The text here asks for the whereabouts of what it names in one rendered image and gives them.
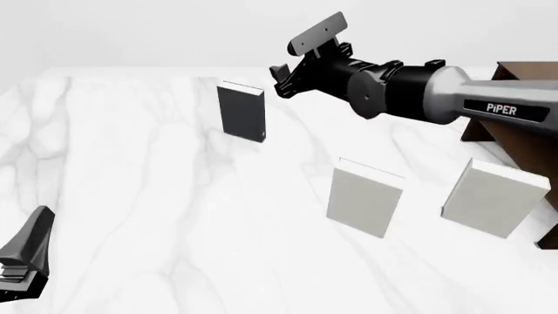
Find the thick pale grey book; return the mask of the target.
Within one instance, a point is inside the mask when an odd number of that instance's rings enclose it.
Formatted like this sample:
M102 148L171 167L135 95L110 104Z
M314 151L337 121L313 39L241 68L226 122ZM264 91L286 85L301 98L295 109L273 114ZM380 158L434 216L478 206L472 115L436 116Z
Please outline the thick pale grey book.
M548 177L470 159L442 206L441 216L505 239L550 190Z

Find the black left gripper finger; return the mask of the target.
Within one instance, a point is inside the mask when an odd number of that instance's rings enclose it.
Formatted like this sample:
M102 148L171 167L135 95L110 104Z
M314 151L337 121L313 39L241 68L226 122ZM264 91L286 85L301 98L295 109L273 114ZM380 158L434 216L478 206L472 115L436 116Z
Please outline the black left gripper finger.
M23 227L0 249L3 266L25 266L43 276L50 275L48 249L55 214L38 206Z

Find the red-brown wooden shelf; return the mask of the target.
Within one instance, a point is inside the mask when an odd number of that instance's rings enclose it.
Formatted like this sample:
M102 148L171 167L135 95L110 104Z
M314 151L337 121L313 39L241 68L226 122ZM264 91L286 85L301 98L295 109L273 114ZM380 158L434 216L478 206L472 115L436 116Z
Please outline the red-brown wooden shelf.
M499 62L493 80L558 80L558 62ZM461 140L494 141L520 169L548 177L546 199L558 212L558 138L472 119Z

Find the thin pale grey book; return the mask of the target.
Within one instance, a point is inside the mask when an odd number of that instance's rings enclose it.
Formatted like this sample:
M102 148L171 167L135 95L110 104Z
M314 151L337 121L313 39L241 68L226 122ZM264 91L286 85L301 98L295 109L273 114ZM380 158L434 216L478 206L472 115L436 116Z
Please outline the thin pale grey book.
M382 238L404 187L404 177L341 158L333 169L326 216Z

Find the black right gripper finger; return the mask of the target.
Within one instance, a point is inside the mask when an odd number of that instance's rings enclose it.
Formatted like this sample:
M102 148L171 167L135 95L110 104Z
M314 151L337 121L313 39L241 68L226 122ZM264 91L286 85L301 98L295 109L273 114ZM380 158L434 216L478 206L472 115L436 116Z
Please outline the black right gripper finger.
M287 64L272 65L272 66L270 66L269 71L270 71L270 74L271 74L272 78L277 83L282 83L290 75L290 69L289 69L289 66Z

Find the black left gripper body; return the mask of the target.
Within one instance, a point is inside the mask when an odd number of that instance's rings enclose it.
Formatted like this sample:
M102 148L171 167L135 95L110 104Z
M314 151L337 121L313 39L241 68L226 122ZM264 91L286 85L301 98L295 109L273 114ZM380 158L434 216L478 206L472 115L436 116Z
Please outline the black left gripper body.
M0 258L0 302L37 299L49 280L49 269L12 258Z

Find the black book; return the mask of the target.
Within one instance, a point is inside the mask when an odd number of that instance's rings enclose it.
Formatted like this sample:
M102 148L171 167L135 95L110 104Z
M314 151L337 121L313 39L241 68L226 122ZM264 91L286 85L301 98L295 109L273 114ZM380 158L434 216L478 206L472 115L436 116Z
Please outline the black book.
M216 89L223 132L263 143L266 139L264 90L227 80L222 80Z

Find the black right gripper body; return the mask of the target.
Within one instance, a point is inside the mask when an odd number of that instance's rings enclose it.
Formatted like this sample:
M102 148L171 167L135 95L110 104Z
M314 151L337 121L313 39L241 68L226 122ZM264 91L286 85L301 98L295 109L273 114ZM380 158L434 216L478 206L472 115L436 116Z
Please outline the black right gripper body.
M317 49L304 54L303 59L290 70L289 77L274 85L277 96L291 99L298 93L320 91L337 99L347 99L349 79L354 75L352 46L327 41Z

